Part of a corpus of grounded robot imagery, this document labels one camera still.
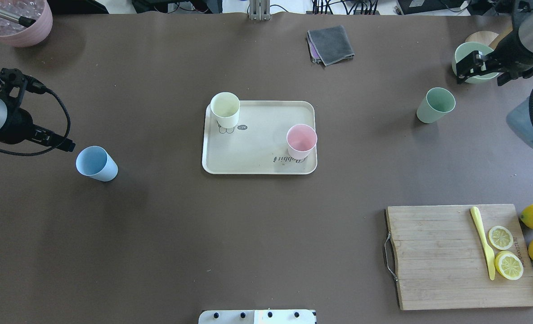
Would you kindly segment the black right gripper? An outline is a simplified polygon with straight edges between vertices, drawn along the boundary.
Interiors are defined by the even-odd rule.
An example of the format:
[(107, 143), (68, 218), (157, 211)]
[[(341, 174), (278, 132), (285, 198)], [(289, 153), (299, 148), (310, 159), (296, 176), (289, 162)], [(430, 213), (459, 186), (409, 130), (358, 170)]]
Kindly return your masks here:
[[(519, 77), (533, 76), (533, 27), (519, 27), (511, 31), (489, 55), (497, 61), (494, 67), (502, 72), (497, 78), (498, 86), (503, 86)], [(486, 68), (487, 55), (475, 50), (460, 61), (455, 62), (456, 83), (481, 83), (491, 80), (491, 71)]]

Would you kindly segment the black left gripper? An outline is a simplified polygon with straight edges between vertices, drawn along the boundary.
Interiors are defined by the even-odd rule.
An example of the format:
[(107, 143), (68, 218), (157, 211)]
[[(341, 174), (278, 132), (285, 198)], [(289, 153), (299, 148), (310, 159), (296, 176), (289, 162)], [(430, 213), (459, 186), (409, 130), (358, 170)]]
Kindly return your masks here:
[(0, 71), (0, 142), (19, 144), (28, 140), (43, 146), (73, 152), (75, 143), (69, 138), (53, 135), (52, 131), (35, 125), (30, 113), (21, 108), (25, 92), (48, 94), (49, 89), (33, 76), (17, 68)]

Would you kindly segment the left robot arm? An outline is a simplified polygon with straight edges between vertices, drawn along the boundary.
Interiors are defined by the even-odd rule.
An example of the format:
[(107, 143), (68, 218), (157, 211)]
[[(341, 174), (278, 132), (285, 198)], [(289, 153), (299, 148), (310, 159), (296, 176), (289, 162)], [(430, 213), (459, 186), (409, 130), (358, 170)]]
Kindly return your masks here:
[[(44, 127), (34, 124), (32, 116), (21, 108), (25, 92), (32, 94), (51, 94), (61, 106), (67, 120), (65, 135), (58, 135)], [(58, 95), (42, 82), (23, 74), (17, 68), (2, 68), (0, 71), (0, 142), (14, 145), (31, 141), (46, 146), (45, 150), (35, 153), (18, 153), (0, 149), (0, 153), (13, 156), (32, 157), (50, 152), (53, 149), (72, 152), (75, 143), (67, 138), (71, 129), (71, 119)]]

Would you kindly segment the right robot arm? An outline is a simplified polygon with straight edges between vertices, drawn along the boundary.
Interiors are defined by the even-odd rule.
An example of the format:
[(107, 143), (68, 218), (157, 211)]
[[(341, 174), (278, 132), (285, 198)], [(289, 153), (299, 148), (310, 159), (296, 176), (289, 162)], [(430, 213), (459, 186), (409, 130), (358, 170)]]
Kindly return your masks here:
[[(511, 29), (494, 40), (490, 53), (467, 49), (454, 60), (458, 84), (494, 73), (498, 74), (499, 86), (533, 76), (533, 0), (499, 0), (495, 11), (511, 15)], [(533, 149), (533, 88), (528, 98), (508, 113), (506, 122)]]

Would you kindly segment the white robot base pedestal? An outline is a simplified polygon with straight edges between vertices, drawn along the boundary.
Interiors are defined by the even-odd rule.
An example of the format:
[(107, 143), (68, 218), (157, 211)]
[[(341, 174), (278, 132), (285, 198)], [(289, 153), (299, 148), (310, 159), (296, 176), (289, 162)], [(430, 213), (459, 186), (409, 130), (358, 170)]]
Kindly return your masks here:
[(207, 310), (198, 319), (199, 324), (316, 324), (315, 310)]

